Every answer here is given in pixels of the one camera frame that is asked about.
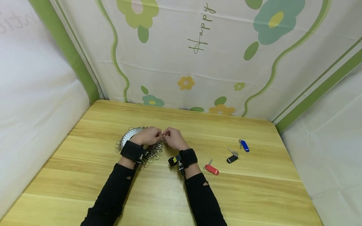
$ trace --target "keychain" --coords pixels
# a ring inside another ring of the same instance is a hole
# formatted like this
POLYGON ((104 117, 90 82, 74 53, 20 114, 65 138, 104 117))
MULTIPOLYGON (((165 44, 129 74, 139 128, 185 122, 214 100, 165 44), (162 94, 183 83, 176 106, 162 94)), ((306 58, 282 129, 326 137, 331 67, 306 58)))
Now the keychain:
POLYGON ((211 163, 212 163, 212 159, 210 160, 210 162, 207 165, 204 166, 204 170, 207 170, 212 174, 219 175, 219 171, 216 168, 212 167, 211 163))
POLYGON ((240 143, 240 149, 241 149, 241 147, 243 147, 246 152, 249 152, 249 147, 248 147, 247 143, 245 142, 245 140, 239 139, 239 143, 240 143))
POLYGON ((229 151, 231 151, 232 156, 230 156, 226 161, 227 163, 232 163, 234 161, 236 161, 237 159, 239 159, 239 153, 235 152, 233 150, 231 150, 230 148, 227 148, 229 151))

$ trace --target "blue keychain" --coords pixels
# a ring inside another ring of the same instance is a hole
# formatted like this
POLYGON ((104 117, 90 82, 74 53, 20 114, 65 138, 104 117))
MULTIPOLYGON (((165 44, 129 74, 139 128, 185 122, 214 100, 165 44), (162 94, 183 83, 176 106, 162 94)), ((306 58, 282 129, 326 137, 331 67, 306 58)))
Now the blue keychain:
POLYGON ((239 140, 239 142, 240 142, 240 149, 241 147, 243 147, 246 152, 249 152, 249 147, 247 143, 244 140, 239 140))

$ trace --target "pile of metal rings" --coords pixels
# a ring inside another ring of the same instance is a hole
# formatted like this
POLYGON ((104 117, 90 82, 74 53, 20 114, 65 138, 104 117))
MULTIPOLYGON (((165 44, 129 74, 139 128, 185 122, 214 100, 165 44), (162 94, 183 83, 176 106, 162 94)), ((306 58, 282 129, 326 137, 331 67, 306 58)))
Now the pile of metal rings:
MULTIPOLYGON (((134 129, 146 129, 146 127, 130 127, 129 131, 134 129)), ((115 145, 115 151, 121 152, 123 146, 122 143, 124 143, 125 135, 121 138, 121 140, 117 141, 115 145)), ((164 141, 159 141, 155 143, 154 145, 150 145, 147 147, 148 153, 143 157, 142 163, 139 166, 139 169, 143 170, 144 168, 147 168, 150 166, 150 164, 154 163, 156 160, 160 159, 160 156, 163 155, 163 153, 166 151, 166 145, 164 141)))
POLYGON ((154 163, 156 160, 160 159, 160 156, 166 151, 166 145, 164 141, 159 141, 154 145, 151 145, 147 148, 148 154, 143 158, 143 163, 140 165, 140 169, 149 167, 150 164, 154 163))

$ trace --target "white cloth wall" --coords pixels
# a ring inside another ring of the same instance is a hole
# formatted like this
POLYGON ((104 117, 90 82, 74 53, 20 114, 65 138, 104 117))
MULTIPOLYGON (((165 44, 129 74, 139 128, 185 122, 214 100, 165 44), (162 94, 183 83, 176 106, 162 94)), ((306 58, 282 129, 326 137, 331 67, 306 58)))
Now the white cloth wall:
POLYGON ((282 139, 326 226, 362 225, 362 65, 282 139))
POLYGON ((27 0, 0 0, 0 219, 89 107, 27 0))
POLYGON ((113 101, 277 124, 362 47, 361 0, 50 1, 113 101))

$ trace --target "black wrist cuff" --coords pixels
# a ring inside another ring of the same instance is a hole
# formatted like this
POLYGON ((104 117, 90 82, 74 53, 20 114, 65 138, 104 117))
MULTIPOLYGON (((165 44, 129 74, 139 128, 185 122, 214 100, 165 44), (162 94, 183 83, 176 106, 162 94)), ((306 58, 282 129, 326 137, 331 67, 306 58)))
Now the black wrist cuff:
POLYGON ((122 148, 121 155, 125 158, 128 158, 134 162, 136 162, 139 157, 143 154, 146 154, 146 150, 143 149, 143 146, 130 142, 129 140, 126 141, 125 146, 122 148))
POLYGON ((195 151, 192 148, 181 150, 179 151, 179 154, 181 156, 181 163, 184 165, 185 169, 189 167, 189 165, 197 163, 197 157, 195 151))

